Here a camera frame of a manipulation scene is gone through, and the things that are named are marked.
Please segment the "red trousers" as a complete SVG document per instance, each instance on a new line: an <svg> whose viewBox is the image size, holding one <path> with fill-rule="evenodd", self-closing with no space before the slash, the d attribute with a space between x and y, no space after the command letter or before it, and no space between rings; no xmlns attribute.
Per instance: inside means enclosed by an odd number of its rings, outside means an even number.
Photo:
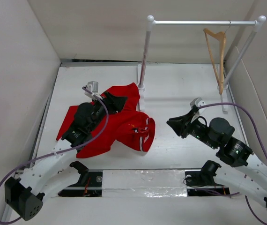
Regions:
<svg viewBox="0 0 267 225"><path fill-rule="evenodd" d="M120 112L113 112L108 107L109 114L102 111L103 118L98 120L94 115L93 122L95 128L89 128L89 135L95 138L94 141L81 147L77 153L77 158L90 158L110 151L114 141L119 141L125 146L141 152L148 152L155 137L155 121L147 114L136 110L140 100L139 90L135 83L125 86L112 86L101 95L104 101L108 101L109 96L121 99L123 109ZM60 127L57 140L72 130L78 137L82 137L81 131L88 124L87 117L91 115L92 109L98 107L103 109L97 101L82 103L70 106L64 121Z"/></svg>

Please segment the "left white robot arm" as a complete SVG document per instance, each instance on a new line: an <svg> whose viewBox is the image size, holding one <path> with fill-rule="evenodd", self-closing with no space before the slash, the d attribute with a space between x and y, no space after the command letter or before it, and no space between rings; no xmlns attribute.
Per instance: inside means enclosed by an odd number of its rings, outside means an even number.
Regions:
<svg viewBox="0 0 267 225"><path fill-rule="evenodd" d="M88 143L98 138L92 132L100 122L108 123L109 115L123 110L127 97L109 92L104 97L92 94L94 102L78 106L71 125L58 140L50 156L39 159L32 168L5 182L6 203L25 221L41 210L44 202L64 188L88 181L89 170L76 155Z"/></svg>

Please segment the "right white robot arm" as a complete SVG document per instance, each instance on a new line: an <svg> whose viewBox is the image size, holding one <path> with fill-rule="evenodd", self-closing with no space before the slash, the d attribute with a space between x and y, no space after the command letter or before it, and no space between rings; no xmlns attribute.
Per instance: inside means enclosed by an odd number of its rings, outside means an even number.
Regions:
<svg viewBox="0 0 267 225"><path fill-rule="evenodd" d="M233 137L235 129L226 119L217 117L201 123L196 115L198 110L198 107L193 106L188 114L170 118L166 123L181 138L191 135L217 150L216 157L229 168L234 168L234 171L208 160L200 171L187 175L186 184L225 185L252 198L267 210L267 166L250 147Z"/></svg>

